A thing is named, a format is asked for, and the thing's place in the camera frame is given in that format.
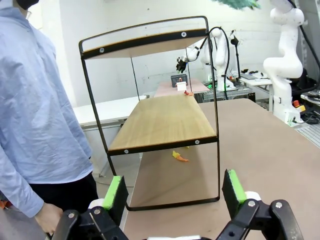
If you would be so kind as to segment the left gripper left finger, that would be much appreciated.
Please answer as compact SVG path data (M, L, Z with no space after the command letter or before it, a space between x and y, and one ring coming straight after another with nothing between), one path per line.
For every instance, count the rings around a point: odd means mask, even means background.
M53 240L127 240L120 228L128 190L123 176L114 176L100 205L84 213L67 210L59 220Z

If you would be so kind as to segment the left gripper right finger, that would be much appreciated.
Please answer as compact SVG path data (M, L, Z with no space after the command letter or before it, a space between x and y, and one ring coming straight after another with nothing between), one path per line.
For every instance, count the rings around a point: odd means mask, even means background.
M274 200L268 205L258 193L245 192L235 170L225 170L222 192L230 221L218 235L218 240L244 240L250 231L260 231L266 240L304 238L286 200Z

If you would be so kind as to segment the person right hand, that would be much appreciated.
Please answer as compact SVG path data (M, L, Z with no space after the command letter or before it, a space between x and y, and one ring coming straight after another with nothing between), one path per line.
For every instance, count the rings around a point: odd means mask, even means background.
M63 215L63 210L53 204L44 203L35 215L35 220L45 233L54 234Z

